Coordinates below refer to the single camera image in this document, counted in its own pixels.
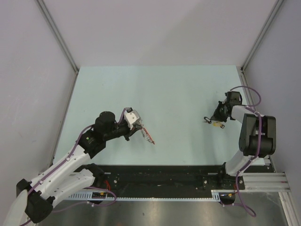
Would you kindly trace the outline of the right aluminium frame post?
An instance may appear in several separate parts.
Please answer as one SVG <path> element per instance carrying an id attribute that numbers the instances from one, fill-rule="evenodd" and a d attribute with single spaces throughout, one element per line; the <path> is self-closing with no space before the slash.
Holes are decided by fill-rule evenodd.
<path id="1" fill-rule="evenodd" d="M 272 23 L 274 22 L 274 20 L 276 19 L 281 7 L 283 6 L 283 4 L 285 3 L 285 0 L 277 0 L 275 1 L 275 4 L 272 7 L 272 10 L 269 12 L 269 15 L 267 17 L 267 19 L 265 20 L 259 34 L 257 35 L 250 51 L 248 52 L 245 60 L 243 61 L 240 70 L 242 73 L 244 73 L 250 63 L 250 61 L 252 60 L 252 58 L 254 57 L 256 51 L 258 50 L 258 48 L 260 47 L 263 39 L 265 38 L 268 30 L 270 29 Z"/>

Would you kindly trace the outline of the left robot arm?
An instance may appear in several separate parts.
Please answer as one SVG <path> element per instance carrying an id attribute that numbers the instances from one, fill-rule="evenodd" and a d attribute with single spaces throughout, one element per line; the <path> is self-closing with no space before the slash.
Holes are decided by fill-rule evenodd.
<path id="1" fill-rule="evenodd" d="M 27 192 L 24 213 L 29 217 L 23 224 L 43 221 L 58 203 L 83 188 L 101 187 L 103 171 L 95 164 L 87 165 L 75 178 L 70 175 L 99 154 L 107 141 L 119 137 L 128 141 L 142 129 L 140 120 L 138 112 L 131 107 L 123 109 L 118 121 L 114 113 L 102 112 L 94 124 L 81 131 L 73 148 L 57 163 L 29 181 L 21 179 L 16 185 L 16 194 Z"/>

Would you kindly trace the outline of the red handled keyring holder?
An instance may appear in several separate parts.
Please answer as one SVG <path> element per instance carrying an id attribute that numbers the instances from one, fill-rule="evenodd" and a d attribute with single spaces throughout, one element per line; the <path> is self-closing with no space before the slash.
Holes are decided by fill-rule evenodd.
<path id="1" fill-rule="evenodd" d="M 141 134 L 142 134 L 143 138 L 146 141 L 148 141 L 149 143 L 155 145 L 155 141 L 152 139 L 151 135 L 149 134 L 149 132 L 145 128 L 142 120 L 138 121 L 138 125 L 141 127 L 140 130 L 141 130 Z"/>

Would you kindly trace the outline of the black tagged key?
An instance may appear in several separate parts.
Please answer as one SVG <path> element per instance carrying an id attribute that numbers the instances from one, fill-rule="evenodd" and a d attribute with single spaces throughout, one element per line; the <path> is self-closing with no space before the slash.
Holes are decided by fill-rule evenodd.
<path id="1" fill-rule="evenodd" d="M 206 117 L 206 116 L 204 117 L 204 120 L 205 120 L 205 122 L 208 123 L 208 124 L 211 124 L 211 123 L 212 123 L 211 119 L 208 118 L 208 117 Z"/>

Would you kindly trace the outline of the left aluminium frame post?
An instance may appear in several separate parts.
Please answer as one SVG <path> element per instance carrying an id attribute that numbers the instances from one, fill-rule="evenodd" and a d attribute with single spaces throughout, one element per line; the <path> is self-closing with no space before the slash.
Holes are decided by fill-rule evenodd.
<path id="1" fill-rule="evenodd" d="M 63 38 L 61 35 L 61 32 L 59 31 L 59 28 L 54 20 L 54 18 L 51 15 L 51 12 L 49 11 L 47 5 L 45 4 L 44 0 L 35 0 L 35 3 L 40 10 L 42 16 L 44 17 L 50 31 L 52 32 L 55 40 L 57 41 L 58 46 L 60 47 L 62 53 L 66 57 L 68 63 L 70 64 L 73 71 L 78 74 L 79 68 L 75 63 L 75 60 Z"/>

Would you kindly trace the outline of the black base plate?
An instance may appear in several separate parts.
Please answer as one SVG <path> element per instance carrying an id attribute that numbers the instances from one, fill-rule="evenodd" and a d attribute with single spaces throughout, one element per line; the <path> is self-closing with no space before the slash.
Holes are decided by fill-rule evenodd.
<path id="1" fill-rule="evenodd" d="M 120 199 L 197 199 L 211 198 L 212 190 L 232 190 L 238 183 L 245 190 L 248 173 L 262 175 L 270 170 L 264 166 L 252 166 L 238 180 L 227 176 L 223 166 L 146 166 L 146 165 L 98 165 L 103 174 L 94 186 L 108 187 Z"/>

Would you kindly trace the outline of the aluminium frame post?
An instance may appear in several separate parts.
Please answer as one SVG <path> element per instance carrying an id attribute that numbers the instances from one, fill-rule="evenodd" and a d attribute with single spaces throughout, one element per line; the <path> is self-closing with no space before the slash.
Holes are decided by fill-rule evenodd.
<path id="1" fill-rule="evenodd" d="M 78 74 L 79 68 L 75 63 L 75 60 L 63 38 L 61 35 L 61 32 L 59 31 L 59 28 L 54 20 L 54 18 L 51 15 L 51 12 L 49 11 L 47 5 L 45 4 L 44 0 L 35 0 L 35 3 L 40 10 L 42 16 L 44 17 L 50 31 L 52 32 L 55 40 L 57 41 L 58 46 L 60 47 L 62 53 L 66 57 L 68 63 L 70 64 L 73 71 Z"/>
<path id="2" fill-rule="evenodd" d="M 254 57 L 256 51 L 258 50 L 258 48 L 260 47 L 263 39 L 265 38 L 268 30 L 270 29 L 272 23 L 274 22 L 274 20 L 276 19 L 281 7 L 283 6 L 283 4 L 285 3 L 285 0 L 277 0 L 275 1 L 275 4 L 272 7 L 272 10 L 269 12 L 269 15 L 267 17 L 267 19 L 265 20 L 259 34 L 257 35 L 250 51 L 248 52 L 245 60 L 243 61 L 240 70 L 242 73 L 244 73 L 250 63 L 250 61 L 252 60 L 252 58 Z"/>

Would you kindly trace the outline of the yellow tagged key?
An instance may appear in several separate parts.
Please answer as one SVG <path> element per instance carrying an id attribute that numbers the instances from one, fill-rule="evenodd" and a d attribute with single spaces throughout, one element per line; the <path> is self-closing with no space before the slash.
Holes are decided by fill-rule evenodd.
<path id="1" fill-rule="evenodd" d="M 225 125 L 219 121 L 214 121 L 212 124 L 213 124 L 213 126 L 219 127 L 221 129 L 225 128 Z"/>

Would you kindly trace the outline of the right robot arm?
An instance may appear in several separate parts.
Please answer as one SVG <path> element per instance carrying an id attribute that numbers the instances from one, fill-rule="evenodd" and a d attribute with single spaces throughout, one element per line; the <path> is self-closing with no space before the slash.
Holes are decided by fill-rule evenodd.
<path id="1" fill-rule="evenodd" d="M 242 95 L 237 91 L 228 91 L 225 96 L 206 120 L 209 124 L 218 123 L 222 129 L 227 120 L 241 123 L 238 151 L 224 163 L 224 173 L 217 177 L 217 184 L 222 189 L 228 189 L 234 183 L 233 177 L 240 176 L 251 164 L 276 150 L 276 118 L 243 105 Z"/>

